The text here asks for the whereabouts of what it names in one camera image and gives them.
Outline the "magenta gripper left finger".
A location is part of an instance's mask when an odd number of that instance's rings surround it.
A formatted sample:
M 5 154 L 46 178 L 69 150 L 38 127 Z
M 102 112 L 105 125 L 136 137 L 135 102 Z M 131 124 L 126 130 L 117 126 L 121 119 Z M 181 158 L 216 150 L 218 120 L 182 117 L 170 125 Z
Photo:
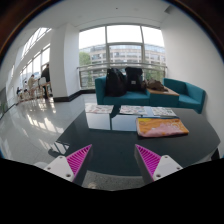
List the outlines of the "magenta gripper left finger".
M 92 145 L 87 145 L 67 157 L 58 156 L 44 170 L 81 186 L 92 154 Z

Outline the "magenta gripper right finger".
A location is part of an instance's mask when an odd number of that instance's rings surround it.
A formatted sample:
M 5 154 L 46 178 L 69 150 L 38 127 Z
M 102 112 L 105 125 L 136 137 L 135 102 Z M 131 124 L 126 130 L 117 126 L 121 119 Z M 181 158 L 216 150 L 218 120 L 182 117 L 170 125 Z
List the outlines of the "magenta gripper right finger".
M 134 156 L 145 184 L 150 184 L 182 169 L 170 156 L 160 156 L 138 144 L 135 145 Z

